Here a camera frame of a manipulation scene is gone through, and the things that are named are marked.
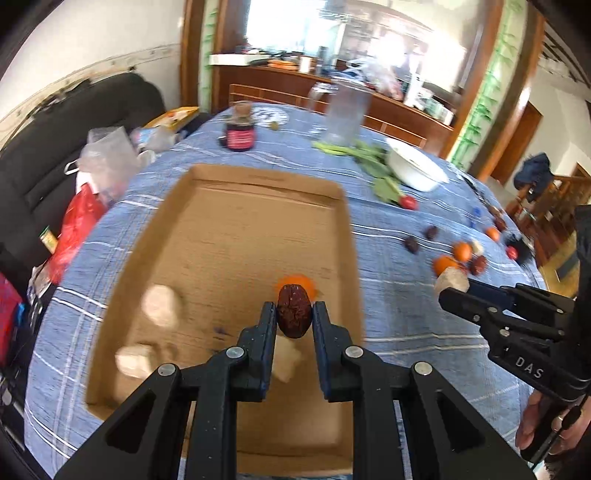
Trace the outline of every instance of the rock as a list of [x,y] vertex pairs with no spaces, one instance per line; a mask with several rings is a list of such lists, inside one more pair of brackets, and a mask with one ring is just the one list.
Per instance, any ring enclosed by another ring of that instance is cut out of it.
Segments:
[[472,246],[472,252],[475,256],[480,257],[484,255],[484,247],[478,240],[472,240],[470,241],[470,244]]
[[142,380],[148,378],[158,367],[154,348],[141,343],[123,346],[117,350],[115,363],[122,374]]
[[275,337],[275,352],[271,373],[283,383],[289,382],[294,376],[296,367],[304,356],[296,348],[295,342],[281,335]]
[[468,276],[458,268],[447,268],[435,282],[435,298],[439,298],[439,294],[446,288],[467,292],[470,288]]
[[165,285],[152,285],[141,300],[142,311],[155,325],[173,330],[178,327],[182,312],[180,297]]

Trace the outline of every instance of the human hand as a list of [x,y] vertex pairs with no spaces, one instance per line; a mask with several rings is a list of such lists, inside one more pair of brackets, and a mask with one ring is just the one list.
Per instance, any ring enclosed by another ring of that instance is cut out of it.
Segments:
[[[537,390],[530,395],[530,398],[527,402],[527,407],[525,408],[521,417],[521,423],[517,429],[517,434],[515,435],[515,446],[520,450],[525,450],[527,447],[529,447],[534,439],[535,430],[543,414],[540,408],[543,398],[544,396]],[[552,429],[555,432],[560,430],[562,419],[568,411],[569,408],[564,410],[552,422]],[[563,431],[560,434],[560,439],[554,444],[550,450],[550,454],[558,455],[559,453],[575,448],[585,433],[585,430],[587,430],[590,421],[591,398],[587,399],[585,402],[583,411],[577,422],[575,422],[571,428]]]

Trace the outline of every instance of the wooden door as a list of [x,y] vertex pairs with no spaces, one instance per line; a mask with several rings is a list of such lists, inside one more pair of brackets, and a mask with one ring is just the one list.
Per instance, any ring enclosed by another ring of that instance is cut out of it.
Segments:
[[519,160],[525,153],[525,149],[534,138],[541,120],[542,114],[535,106],[527,102],[517,129],[491,175],[502,185],[511,178]]

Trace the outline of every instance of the dark jacket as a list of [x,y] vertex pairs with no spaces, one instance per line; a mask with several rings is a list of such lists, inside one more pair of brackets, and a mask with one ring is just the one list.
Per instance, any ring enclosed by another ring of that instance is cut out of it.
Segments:
[[521,190],[526,185],[532,184],[533,192],[527,196],[527,200],[533,202],[544,193],[553,178],[548,155],[540,153],[523,163],[521,170],[513,178],[513,185],[517,190]]

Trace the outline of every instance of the red date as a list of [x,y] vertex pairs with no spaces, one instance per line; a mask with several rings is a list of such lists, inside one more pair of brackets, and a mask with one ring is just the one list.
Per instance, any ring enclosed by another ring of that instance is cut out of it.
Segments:
[[312,323],[312,305],[301,285],[283,285],[277,300],[277,325],[289,338],[303,337]]

